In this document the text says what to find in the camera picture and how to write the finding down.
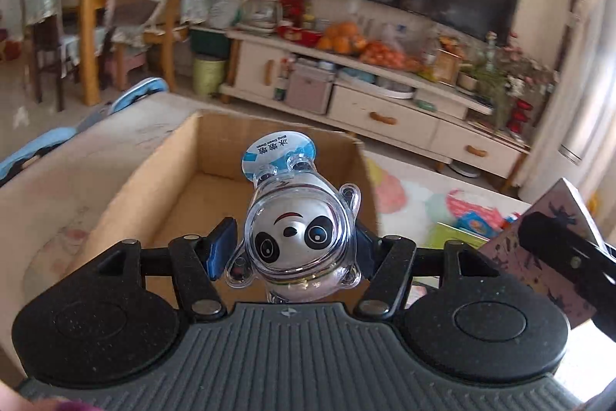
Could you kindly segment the panda mascot figurine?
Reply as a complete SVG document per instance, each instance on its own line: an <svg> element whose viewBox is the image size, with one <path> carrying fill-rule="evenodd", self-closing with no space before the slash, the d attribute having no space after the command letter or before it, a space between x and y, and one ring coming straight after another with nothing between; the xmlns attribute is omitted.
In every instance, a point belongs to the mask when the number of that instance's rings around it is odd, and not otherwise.
<svg viewBox="0 0 616 411"><path fill-rule="evenodd" d="M254 196L226 264L230 287L260 280L267 300L284 304L315 302L360 284L360 189L334 187L318 173L315 158L315 144L298 131L267 134L245 150L241 168Z"/></svg>

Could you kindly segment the pink starry box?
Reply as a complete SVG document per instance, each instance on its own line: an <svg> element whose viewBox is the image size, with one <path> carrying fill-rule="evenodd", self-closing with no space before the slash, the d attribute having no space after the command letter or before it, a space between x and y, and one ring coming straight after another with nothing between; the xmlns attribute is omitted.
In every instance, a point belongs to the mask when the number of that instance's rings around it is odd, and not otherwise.
<svg viewBox="0 0 616 411"><path fill-rule="evenodd" d="M547 296L572 327L595 315L615 291L615 258L582 195L565 178L479 251Z"/></svg>

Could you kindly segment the green white cardboard carton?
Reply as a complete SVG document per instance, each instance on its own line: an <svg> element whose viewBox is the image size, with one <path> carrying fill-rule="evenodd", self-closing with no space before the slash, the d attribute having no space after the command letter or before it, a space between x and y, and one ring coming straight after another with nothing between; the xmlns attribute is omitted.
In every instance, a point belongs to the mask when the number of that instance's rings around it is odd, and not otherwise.
<svg viewBox="0 0 616 411"><path fill-rule="evenodd" d="M71 273L123 239L142 247L167 247L183 235L208 235L224 217L238 223L238 236L254 194L241 170L242 156L266 134L296 130L316 146L316 168L339 188L361 191L359 221L378 233L378 215L361 141L302 124L257 119L231 112L201 111L188 118L132 173L107 206Z"/></svg>

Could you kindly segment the white tv cabinet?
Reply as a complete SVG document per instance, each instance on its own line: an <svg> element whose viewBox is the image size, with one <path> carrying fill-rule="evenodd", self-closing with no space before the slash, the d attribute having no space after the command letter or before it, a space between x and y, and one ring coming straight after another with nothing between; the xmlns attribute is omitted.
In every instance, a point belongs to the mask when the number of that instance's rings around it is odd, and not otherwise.
<svg viewBox="0 0 616 411"><path fill-rule="evenodd" d="M471 112L488 117L493 110L454 87L303 47L280 37L261 37L237 29L228 30L226 36L232 47L228 76L220 87L224 100L237 98L360 134L434 159L442 166L464 163L504 178L507 186L528 156L526 145L471 124ZM335 78L325 111L311 112L305 105L275 98L283 64L291 55L331 62L337 69L368 72L411 87L415 96L395 98L375 84Z"/></svg>

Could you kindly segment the red candle holder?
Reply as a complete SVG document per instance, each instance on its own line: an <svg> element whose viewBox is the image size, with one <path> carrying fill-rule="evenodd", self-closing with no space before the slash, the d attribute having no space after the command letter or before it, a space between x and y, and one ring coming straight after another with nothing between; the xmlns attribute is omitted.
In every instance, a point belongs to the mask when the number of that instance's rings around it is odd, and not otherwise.
<svg viewBox="0 0 616 411"><path fill-rule="evenodd" d="M518 98L513 106L506 128L512 134L521 134L522 127L531 119L531 111L534 107L527 101Z"/></svg>

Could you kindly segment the green waste bin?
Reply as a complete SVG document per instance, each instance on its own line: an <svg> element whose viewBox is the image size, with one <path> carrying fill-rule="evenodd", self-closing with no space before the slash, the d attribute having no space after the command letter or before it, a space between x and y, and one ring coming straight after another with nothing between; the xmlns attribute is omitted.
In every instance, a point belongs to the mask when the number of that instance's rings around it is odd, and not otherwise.
<svg viewBox="0 0 616 411"><path fill-rule="evenodd" d="M218 93L226 75L226 60L198 54L193 60L193 91L198 96Z"/></svg>

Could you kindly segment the pink storage case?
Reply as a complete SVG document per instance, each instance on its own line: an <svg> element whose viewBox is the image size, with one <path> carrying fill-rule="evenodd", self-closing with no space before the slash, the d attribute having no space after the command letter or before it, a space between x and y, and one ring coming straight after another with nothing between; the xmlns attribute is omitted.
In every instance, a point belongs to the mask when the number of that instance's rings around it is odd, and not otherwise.
<svg viewBox="0 0 616 411"><path fill-rule="evenodd" d="M297 62L288 79L285 103L311 114L327 112L335 74Z"/></svg>

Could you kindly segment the bag of small tangerines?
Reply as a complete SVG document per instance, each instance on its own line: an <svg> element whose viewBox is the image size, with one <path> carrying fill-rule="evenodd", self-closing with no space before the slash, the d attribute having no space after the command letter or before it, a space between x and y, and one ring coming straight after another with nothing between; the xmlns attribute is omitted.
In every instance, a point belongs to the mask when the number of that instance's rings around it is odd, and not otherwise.
<svg viewBox="0 0 616 411"><path fill-rule="evenodd" d="M392 24L383 24L379 37L369 40L360 52L359 60L364 64L390 70L418 73L423 69L418 56L406 52L396 39Z"/></svg>

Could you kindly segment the potted flower plant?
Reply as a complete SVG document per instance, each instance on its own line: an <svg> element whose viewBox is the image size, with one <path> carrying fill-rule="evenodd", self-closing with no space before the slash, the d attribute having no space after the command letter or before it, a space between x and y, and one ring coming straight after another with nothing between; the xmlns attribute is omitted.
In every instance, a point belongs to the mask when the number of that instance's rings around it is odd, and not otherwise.
<svg viewBox="0 0 616 411"><path fill-rule="evenodd" d="M530 134L537 126L559 82L559 73L524 52L513 32L503 45L497 42L496 32L488 32L484 47L460 66L459 77L464 76L476 82L471 94L492 110L489 127L514 138ZM518 98L534 109L521 134L512 134L506 123Z"/></svg>

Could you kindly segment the white standing air conditioner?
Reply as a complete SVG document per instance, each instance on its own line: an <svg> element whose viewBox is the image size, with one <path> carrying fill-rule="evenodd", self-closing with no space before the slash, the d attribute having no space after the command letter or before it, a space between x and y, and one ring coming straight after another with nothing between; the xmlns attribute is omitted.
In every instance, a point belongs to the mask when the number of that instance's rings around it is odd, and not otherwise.
<svg viewBox="0 0 616 411"><path fill-rule="evenodd" d="M615 0L575 0L560 82L516 183L528 203L565 178L584 199L615 154Z"/></svg>

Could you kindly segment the bag of large oranges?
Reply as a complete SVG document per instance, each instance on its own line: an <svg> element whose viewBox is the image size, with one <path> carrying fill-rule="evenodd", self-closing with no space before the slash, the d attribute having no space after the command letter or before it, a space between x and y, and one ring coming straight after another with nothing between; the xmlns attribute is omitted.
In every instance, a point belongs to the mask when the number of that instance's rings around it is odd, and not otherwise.
<svg viewBox="0 0 616 411"><path fill-rule="evenodd" d="M367 46L368 40L359 26L348 21L328 26L315 48L341 55L357 55Z"/></svg>

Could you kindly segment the glass kettle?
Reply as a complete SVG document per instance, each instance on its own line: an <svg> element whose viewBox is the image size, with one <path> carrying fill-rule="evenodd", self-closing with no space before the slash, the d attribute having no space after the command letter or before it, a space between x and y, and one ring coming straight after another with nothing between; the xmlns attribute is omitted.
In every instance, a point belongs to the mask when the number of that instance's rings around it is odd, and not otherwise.
<svg viewBox="0 0 616 411"><path fill-rule="evenodd" d="M282 12L280 0L245 0L240 9L240 24L271 34L282 19Z"/></svg>

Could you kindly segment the wooden picture frame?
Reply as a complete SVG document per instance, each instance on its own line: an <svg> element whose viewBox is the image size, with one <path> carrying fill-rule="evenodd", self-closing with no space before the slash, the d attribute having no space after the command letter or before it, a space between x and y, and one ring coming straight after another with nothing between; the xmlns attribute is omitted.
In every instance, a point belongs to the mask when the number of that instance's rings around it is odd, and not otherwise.
<svg viewBox="0 0 616 411"><path fill-rule="evenodd" d="M454 87L460 66L462 59L458 55L440 49L432 64L431 76L436 82Z"/></svg>

